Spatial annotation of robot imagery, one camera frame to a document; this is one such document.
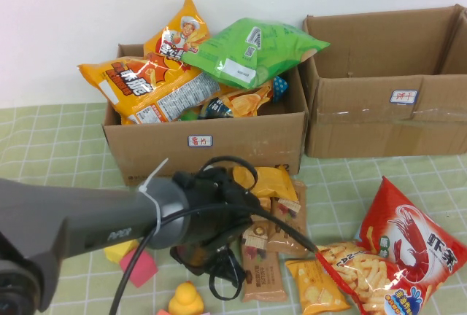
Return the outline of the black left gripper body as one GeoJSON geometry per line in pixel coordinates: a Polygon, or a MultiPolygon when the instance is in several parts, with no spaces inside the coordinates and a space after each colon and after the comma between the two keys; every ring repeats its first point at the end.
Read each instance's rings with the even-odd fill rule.
{"type": "MultiPolygon", "coordinates": [[[[260,201],[236,183],[228,171],[202,171],[188,189],[190,209],[211,205],[248,206],[259,209],[260,201]]],[[[204,210],[190,215],[188,243],[208,249],[219,247],[237,237],[252,224],[251,213],[238,209],[204,210]]]]}

